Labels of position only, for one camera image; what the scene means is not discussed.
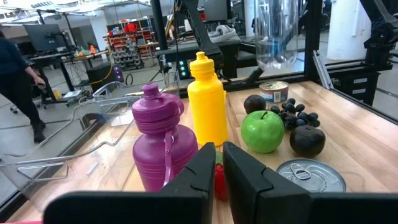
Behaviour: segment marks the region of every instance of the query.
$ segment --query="red strawberry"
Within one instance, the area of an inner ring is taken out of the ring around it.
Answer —
[[[223,155],[216,152],[215,195],[218,200],[228,200],[224,177]]]

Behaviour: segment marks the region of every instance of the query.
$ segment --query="purple bottle strap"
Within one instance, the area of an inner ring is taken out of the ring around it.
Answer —
[[[165,142],[165,166],[166,175],[164,177],[163,186],[168,184],[174,178],[173,164],[172,164],[172,144],[174,142],[174,137],[172,136],[172,131],[167,131],[164,139]]]

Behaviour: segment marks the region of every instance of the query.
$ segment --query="purple water bottle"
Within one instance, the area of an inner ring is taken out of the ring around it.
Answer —
[[[191,129],[178,124],[184,105],[177,96],[160,93],[154,83],[142,90],[144,98],[133,104],[132,114],[143,134],[134,143],[132,156],[145,190],[156,192],[198,152],[198,143]]]

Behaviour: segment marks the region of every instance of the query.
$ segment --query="clear plastic pitcher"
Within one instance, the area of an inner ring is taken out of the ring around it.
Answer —
[[[291,67],[297,58],[298,0],[255,0],[257,63],[263,71]]]

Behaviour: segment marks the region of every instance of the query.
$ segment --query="apple stem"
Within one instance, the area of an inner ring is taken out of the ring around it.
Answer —
[[[262,116],[261,116],[261,118],[260,119],[263,119],[264,118],[264,116],[266,115],[268,113],[268,111],[266,111]]]

